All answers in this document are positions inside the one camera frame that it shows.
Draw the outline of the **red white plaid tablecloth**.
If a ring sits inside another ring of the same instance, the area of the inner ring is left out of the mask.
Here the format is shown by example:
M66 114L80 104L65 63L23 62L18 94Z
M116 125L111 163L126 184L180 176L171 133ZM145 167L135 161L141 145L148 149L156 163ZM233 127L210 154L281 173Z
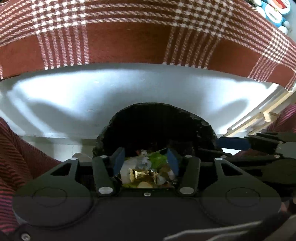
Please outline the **red white plaid tablecloth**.
M295 87L295 42L245 1L1 4L1 79L91 63L178 65Z

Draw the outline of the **yellow foil snack bag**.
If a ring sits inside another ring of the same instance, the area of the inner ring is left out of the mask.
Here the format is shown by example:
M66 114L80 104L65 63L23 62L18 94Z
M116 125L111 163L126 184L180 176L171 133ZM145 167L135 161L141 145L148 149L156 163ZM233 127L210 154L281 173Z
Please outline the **yellow foil snack bag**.
M142 181L148 183L157 182L157 172L153 170L136 170L129 168L128 177L130 183L137 183Z

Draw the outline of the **blue Doraemon plush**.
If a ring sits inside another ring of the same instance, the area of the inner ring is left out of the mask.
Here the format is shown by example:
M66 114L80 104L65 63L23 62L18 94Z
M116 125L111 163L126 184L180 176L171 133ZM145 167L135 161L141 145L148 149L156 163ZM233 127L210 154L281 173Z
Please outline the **blue Doraemon plush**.
M256 10L284 34L288 34L291 26L285 19L290 13L291 4L288 0L252 0Z

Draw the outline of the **black lined trash bin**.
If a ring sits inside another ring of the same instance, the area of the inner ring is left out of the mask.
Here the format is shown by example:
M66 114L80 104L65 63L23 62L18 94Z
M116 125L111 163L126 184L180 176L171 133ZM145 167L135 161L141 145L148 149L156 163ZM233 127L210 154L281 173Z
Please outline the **black lined trash bin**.
M96 139L93 158L111 156L118 148L125 149L125 158L168 148L198 157L200 150L217 151L216 139L212 127L193 113L164 103L138 103L113 116Z

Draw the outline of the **green leafy trash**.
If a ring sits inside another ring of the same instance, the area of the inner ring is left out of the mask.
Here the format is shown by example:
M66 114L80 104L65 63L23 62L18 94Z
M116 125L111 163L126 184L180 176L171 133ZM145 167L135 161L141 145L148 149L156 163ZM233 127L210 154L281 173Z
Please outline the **green leafy trash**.
M162 188L162 187L170 187L171 181L174 177L170 177L174 175L171 171L171 168L168 164L168 160L166 155L162 155L160 152L154 152L148 154L149 160L152 163L150 170L157 172L157 182L156 183L148 183L148 182L137 182L137 183L128 183L122 184L124 188Z

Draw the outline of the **white paper trash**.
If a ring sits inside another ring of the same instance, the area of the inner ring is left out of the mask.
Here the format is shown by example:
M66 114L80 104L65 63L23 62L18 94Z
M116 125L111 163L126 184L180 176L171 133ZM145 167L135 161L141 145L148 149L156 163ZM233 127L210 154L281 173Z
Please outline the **white paper trash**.
M124 161L121 170L120 176L123 184L132 183L133 180L130 179L130 176L133 171L148 171L152 166L151 161L149 160L148 153L146 150L141 150L140 154L136 157L128 158Z

